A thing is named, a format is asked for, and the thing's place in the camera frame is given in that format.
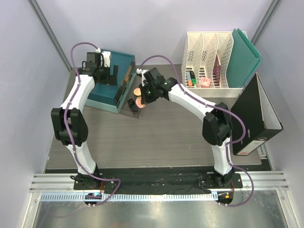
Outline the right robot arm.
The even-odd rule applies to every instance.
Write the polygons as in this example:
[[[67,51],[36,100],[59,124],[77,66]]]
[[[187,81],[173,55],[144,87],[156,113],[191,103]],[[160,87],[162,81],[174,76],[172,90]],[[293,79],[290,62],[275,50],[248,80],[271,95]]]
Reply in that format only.
[[[181,105],[202,121],[202,136],[211,145],[214,157],[215,184],[221,188],[228,186],[234,170],[228,145],[233,126],[227,105],[205,100],[178,84],[175,78],[165,79],[155,67],[151,70],[137,69],[136,74],[141,78],[140,94],[136,99],[139,107],[164,98]]]

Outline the gold lid cream jar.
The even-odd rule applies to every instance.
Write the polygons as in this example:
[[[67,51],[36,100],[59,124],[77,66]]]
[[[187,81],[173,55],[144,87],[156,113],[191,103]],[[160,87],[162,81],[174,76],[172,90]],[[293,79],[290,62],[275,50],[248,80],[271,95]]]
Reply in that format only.
[[[135,88],[133,90],[133,94],[134,94],[135,97],[141,97],[142,96],[140,88]]]

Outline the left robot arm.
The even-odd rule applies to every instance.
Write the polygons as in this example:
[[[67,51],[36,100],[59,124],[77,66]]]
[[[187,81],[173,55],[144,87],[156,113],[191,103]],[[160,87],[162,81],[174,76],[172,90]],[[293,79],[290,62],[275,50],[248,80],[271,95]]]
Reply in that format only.
[[[110,79],[110,60],[110,51],[88,52],[84,65],[76,69],[75,82],[66,100],[51,110],[55,138],[69,149],[77,165],[77,175],[71,179],[77,186],[92,190],[100,186],[101,177],[88,149],[88,126],[82,111],[95,85]]]

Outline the round pink compact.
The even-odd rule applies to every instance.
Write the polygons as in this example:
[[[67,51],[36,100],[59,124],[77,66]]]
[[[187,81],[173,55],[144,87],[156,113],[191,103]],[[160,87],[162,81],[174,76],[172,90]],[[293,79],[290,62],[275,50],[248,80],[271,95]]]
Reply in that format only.
[[[146,106],[146,104],[142,104],[142,98],[141,97],[136,98],[135,104],[140,109],[143,109]]]

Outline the teal drawer organizer box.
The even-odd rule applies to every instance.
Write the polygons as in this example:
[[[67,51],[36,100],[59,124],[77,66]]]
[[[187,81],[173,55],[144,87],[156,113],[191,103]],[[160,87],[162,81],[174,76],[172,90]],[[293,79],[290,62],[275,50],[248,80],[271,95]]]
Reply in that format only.
[[[115,114],[120,113],[134,80],[135,56],[112,51],[107,77],[95,85],[86,105]]]

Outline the clear smoky drawer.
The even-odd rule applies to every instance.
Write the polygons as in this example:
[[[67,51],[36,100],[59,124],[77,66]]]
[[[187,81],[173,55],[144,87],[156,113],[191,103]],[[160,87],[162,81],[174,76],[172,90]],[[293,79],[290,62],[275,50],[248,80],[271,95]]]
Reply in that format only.
[[[126,91],[124,93],[125,100],[121,106],[119,114],[133,117],[133,118],[139,118],[141,109],[138,108],[138,112],[133,112],[132,109],[128,106],[128,100],[133,99],[134,101],[136,100],[137,97],[134,96],[133,90],[138,87],[138,85],[141,83],[140,77],[138,77],[135,73],[131,74],[131,79],[130,82],[127,85]]]
[[[134,55],[119,55],[118,58],[118,75],[117,85],[118,90],[115,95],[116,106],[121,103],[122,96],[126,91],[126,87],[132,78],[132,73],[135,68],[135,56]]]

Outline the black round cap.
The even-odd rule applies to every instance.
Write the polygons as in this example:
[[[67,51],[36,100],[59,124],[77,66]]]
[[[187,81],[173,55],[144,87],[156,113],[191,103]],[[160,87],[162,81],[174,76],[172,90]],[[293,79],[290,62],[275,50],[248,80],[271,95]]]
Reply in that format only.
[[[138,112],[138,107],[137,107],[136,105],[133,105],[133,106],[132,106],[132,111],[133,111],[133,112]]]
[[[130,107],[130,109],[132,109],[132,107],[135,105],[135,101],[131,98],[127,102],[128,102],[128,106]]]

